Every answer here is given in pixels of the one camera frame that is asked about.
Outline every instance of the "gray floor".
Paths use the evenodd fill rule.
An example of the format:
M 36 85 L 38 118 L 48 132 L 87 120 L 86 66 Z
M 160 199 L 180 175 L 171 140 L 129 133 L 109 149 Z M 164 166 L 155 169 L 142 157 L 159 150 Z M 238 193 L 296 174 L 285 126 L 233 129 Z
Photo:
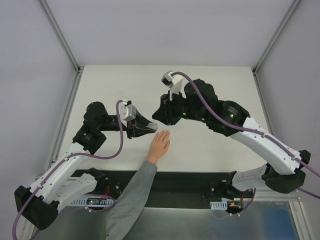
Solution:
M 106 213 L 79 210 L 42 231 L 39 240 L 104 240 Z M 225 212 L 146 208 L 125 240 L 298 240 L 289 203 L 254 202 L 240 217 Z

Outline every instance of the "person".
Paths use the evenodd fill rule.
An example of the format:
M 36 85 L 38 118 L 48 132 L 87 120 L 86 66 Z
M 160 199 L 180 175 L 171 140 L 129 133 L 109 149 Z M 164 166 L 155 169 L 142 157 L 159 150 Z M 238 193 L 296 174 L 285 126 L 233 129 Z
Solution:
M 106 240 L 122 240 L 143 211 L 158 169 L 156 164 L 170 147 L 169 137 L 169 131 L 155 135 L 146 161 L 118 197 L 116 205 L 108 211 Z

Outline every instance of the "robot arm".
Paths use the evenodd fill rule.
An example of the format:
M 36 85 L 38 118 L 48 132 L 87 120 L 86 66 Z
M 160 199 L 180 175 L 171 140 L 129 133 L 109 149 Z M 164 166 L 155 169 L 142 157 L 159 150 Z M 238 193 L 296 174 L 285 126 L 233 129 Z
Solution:
M 181 118 L 190 119 L 205 123 L 209 129 L 216 133 L 231 137 L 246 145 L 267 161 L 267 164 L 244 172 L 233 172 L 232 179 L 216 189 L 217 193 L 225 198 L 232 199 L 234 193 L 243 192 L 247 189 L 268 186 L 280 193 L 290 193 L 301 187 L 306 174 L 301 171 L 303 167 L 299 162 L 292 159 L 277 144 L 270 141 L 266 135 L 277 140 L 274 136 L 263 129 L 249 112 L 234 101 L 218 100 L 212 85 L 203 80 L 193 80 L 201 95 L 209 107 L 228 124 L 241 128 L 259 130 L 263 135 L 254 132 L 241 131 L 226 125 L 214 117 L 201 102 L 194 87 L 188 82 L 184 87 L 186 98 L 182 96 L 181 86 L 183 77 L 172 75 L 172 71 L 167 72 L 162 82 L 170 90 L 160 98 L 160 107 L 152 115 L 152 118 L 165 125 L 175 125 Z M 297 151 L 285 144 L 295 158 L 309 163 L 310 153 L 306 150 Z
M 14 192 L 16 207 L 20 211 L 31 194 L 39 188 L 22 215 L 40 230 L 50 226 L 64 207 L 86 193 L 104 193 L 106 188 L 114 198 L 121 193 L 116 184 L 111 184 L 108 177 L 94 168 L 87 170 L 79 179 L 64 185 L 75 170 L 90 159 L 105 142 L 106 137 L 102 131 L 120 130 L 117 116 L 108 115 L 101 102 L 91 103 L 83 118 L 83 126 L 62 157 L 30 187 L 19 186 Z M 130 101 L 120 107 L 120 118 L 129 139 L 155 133 L 158 129 L 158 125 L 144 118 Z M 56 166 L 58 168 L 41 185 Z

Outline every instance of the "white table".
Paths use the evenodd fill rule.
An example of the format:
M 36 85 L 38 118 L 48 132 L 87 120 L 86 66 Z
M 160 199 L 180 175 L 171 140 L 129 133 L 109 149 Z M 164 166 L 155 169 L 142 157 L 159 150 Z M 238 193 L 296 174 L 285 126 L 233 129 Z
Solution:
M 267 129 L 258 91 L 249 67 L 159 66 L 159 65 L 86 65 L 76 94 L 61 152 L 83 124 L 86 107 L 102 102 L 110 115 L 116 114 L 119 99 L 131 100 L 138 111 L 152 121 L 160 106 L 160 96 L 168 92 L 161 77 L 169 70 L 184 72 L 192 79 L 212 84 L 218 99 L 243 106 Z M 171 147 L 158 162 L 165 172 L 231 172 L 260 167 L 266 162 L 241 143 L 209 130 L 201 122 L 181 119 L 174 126 L 158 122 L 158 129 L 171 131 Z M 107 140 L 95 153 L 114 154 L 120 144 L 119 132 L 105 132 Z M 146 159 L 154 134 L 127 139 L 124 133 L 121 154 L 112 160 L 90 159 L 80 169 L 137 170 Z

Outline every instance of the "sleeve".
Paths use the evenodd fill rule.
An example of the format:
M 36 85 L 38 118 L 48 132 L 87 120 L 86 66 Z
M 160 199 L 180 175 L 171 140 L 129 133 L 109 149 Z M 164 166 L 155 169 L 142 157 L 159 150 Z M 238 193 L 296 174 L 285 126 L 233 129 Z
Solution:
M 145 161 L 135 173 L 107 213 L 105 240 L 122 240 L 127 235 L 146 205 L 157 169 Z

